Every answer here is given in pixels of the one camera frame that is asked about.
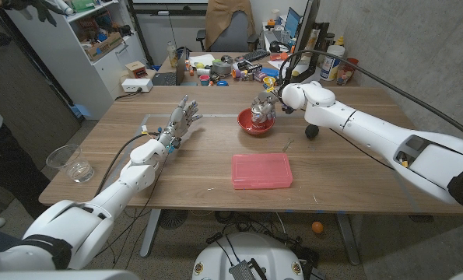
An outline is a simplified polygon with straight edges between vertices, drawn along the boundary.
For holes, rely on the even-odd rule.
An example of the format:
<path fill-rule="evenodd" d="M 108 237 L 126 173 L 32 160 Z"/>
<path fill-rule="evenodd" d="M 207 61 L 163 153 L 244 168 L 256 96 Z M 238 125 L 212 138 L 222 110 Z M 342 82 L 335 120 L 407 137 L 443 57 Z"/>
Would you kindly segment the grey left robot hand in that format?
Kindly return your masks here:
<path fill-rule="evenodd" d="M 187 103 L 187 101 L 188 95 L 185 95 L 170 115 L 167 126 L 157 139 L 157 141 L 164 144 L 167 149 L 172 146 L 177 149 L 180 145 L 181 138 L 187 133 L 191 124 L 203 117 L 202 114 L 197 114 L 197 102 L 192 100 L 190 103 Z"/>

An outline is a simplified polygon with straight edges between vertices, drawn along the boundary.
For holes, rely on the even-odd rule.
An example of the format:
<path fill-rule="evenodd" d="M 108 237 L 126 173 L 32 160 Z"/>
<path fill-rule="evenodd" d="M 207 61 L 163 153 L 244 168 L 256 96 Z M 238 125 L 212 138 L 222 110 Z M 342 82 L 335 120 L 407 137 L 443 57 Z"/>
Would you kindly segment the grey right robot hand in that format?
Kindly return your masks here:
<path fill-rule="evenodd" d="M 263 91 L 259 93 L 251 104 L 251 121 L 253 125 L 259 125 L 276 117 L 275 105 L 280 103 L 275 91 Z"/>

